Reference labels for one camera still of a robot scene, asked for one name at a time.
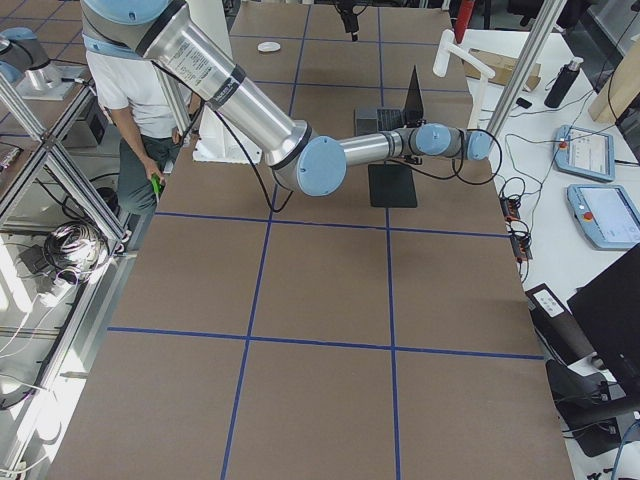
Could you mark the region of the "blue teach pendant far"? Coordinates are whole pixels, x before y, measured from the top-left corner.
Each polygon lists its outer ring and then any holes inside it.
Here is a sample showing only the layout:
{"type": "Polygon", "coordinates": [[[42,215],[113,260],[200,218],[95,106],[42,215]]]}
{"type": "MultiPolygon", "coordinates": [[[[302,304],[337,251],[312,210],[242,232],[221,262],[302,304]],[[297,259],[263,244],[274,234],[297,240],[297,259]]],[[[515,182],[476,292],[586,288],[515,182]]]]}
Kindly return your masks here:
{"type": "Polygon", "coordinates": [[[615,179],[614,140],[610,134],[562,125],[556,131],[554,147],[552,157],[559,171],[600,182],[615,179]]]}

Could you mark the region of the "white computer mouse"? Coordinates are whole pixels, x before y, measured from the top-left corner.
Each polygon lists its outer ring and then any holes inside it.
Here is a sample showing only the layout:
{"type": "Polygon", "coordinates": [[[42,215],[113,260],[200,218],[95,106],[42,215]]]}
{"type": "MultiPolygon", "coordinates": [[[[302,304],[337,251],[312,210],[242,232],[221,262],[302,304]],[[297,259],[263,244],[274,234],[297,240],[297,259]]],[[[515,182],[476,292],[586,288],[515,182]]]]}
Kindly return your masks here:
{"type": "Polygon", "coordinates": [[[257,50],[260,53],[275,53],[281,49],[281,45],[278,42],[265,41],[257,45],[257,50]]]}

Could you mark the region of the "black power strip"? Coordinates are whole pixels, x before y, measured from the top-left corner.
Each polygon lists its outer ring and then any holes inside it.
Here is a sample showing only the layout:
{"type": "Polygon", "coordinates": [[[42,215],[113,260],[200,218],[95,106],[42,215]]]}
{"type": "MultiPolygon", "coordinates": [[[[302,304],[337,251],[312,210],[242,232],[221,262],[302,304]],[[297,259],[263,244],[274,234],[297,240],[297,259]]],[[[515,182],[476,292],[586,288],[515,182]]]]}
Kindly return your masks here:
{"type": "Polygon", "coordinates": [[[502,196],[500,206],[516,261],[519,263],[528,262],[533,258],[531,253],[532,237],[528,224],[520,216],[520,202],[515,197],[502,196]]]}

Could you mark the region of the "blue teach pendant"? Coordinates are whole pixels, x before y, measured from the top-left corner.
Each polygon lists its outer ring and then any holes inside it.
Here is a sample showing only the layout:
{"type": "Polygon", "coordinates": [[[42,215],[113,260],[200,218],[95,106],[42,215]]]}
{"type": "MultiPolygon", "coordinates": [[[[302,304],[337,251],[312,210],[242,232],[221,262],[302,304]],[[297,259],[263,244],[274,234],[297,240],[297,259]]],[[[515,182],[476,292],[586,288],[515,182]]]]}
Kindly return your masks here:
{"type": "Polygon", "coordinates": [[[639,243],[639,211],[621,185],[572,184],[566,198],[577,225],[598,250],[639,243]]]}
{"type": "Polygon", "coordinates": [[[556,131],[554,147],[552,157],[559,171],[600,182],[615,179],[614,140],[610,134],[562,125],[556,131]]]}

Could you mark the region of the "person in white shirt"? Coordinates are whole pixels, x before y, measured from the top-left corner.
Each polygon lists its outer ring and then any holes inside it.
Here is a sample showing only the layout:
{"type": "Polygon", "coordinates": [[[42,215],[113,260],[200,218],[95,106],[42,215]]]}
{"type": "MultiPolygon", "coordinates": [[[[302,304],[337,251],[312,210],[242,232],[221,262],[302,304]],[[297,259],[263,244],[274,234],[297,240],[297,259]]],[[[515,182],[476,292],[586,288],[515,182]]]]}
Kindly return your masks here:
{"type": "Polygon", "coordinates": [[[98,102],[121,135],[117,196],[133,215],[150,215],[158,199],[154,178],[165,182],[166,165],[182,148],[174,114],[154,65],[145,60],[86,53],[98,102]]]}

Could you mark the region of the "grey laptop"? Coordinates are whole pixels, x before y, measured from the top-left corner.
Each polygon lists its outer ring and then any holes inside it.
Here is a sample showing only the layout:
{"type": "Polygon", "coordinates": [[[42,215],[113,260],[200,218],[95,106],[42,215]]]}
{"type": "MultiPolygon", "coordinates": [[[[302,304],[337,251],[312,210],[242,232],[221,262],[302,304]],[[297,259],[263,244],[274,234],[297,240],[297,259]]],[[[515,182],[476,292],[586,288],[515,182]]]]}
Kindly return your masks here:
{"type": "Polygon", "coordinates": [[[420,126],[424,119],[424,105],[420,90],[417,67],[413,67],[403,108],[359,107],[354,110],[356,136],[381,131],[392,131],[404,127],[420,126]]]}

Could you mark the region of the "black monitor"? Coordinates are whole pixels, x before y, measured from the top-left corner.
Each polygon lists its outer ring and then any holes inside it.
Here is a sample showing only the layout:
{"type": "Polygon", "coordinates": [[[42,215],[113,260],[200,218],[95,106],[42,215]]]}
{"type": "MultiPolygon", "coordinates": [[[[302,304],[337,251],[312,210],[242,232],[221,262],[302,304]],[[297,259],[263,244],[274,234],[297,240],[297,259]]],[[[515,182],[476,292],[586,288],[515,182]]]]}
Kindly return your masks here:
{"type": "Polygon", "coordinates": [[[634,246],[578,290],[569,308],[628,394],[639,391],[639,247],[634,246]]]}

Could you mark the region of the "black mouse pad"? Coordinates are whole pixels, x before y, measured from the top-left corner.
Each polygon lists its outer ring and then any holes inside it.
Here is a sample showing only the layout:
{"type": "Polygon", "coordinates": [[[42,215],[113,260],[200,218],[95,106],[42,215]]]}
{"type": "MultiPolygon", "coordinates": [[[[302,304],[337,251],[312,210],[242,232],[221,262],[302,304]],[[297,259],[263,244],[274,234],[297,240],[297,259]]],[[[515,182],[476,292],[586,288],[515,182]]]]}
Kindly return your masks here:
{"type": "Polygon", "coordinates": [[[368,166],[369,202],[377,208],[416,208],[412,170],[406,165],[368,166]]]}

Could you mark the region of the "aluminium frame post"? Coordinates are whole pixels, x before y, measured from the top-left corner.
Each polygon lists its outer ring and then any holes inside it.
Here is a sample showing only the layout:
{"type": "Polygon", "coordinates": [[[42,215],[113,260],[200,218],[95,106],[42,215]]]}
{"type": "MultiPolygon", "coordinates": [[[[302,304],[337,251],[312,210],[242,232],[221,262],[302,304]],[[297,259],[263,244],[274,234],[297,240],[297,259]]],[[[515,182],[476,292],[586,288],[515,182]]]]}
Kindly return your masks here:
{"type": "Polygon", "coordinates": [[[504,87],[487,125],[486,130],[495,137],[500,135],[506,124],[511,109],[520,96],[520,92],[565,5],[566,0],[545,0],[543,2],[537,19],[517,58],[511,78],[504,87]]]}

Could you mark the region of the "cardboard box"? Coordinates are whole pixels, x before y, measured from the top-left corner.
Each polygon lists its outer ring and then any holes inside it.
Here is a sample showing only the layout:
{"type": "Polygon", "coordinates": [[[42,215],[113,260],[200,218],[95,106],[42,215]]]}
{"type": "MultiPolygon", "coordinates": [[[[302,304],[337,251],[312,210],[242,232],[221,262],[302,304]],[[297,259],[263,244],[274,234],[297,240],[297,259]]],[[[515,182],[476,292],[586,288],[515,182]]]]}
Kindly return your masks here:
{"type": "MultiPolygon", "coordinates": [[[[469,53],[494,71],[495,75],[489,79],[490,83],[501,86],[506,86],[509,83],[516,67],[517,58],[479,49],[470,49],[469,53]]],[[[525,91],[530,92],[537,88],[541,81],[540,69],[539,63],[533,66],[523,87],[525,91]]]]}

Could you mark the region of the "red cylinder bottle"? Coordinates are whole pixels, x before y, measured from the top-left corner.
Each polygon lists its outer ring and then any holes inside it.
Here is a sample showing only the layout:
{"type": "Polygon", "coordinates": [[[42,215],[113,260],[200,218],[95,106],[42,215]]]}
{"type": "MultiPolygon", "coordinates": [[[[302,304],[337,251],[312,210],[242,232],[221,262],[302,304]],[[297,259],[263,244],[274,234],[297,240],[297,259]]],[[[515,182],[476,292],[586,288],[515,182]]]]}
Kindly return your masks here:
{"type": "Polygon", "coordinates": [[[454,38],[460,44],[465,36],[469,22],[472,18],[475,7],[475,0],[461,0],[454,23],[454,38]]]}

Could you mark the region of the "blue teach pendant near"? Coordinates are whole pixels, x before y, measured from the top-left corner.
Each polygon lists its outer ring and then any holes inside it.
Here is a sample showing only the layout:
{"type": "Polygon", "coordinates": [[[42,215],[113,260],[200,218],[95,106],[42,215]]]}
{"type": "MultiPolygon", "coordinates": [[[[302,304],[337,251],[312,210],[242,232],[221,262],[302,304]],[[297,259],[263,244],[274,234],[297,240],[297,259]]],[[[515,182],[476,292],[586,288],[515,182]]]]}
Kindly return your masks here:
{"type": "Polygon", "coordinates": [[[566,198],[577,225],[598,250],[639,243],[639,211],[621,185],[572,184],[566,198]]]}

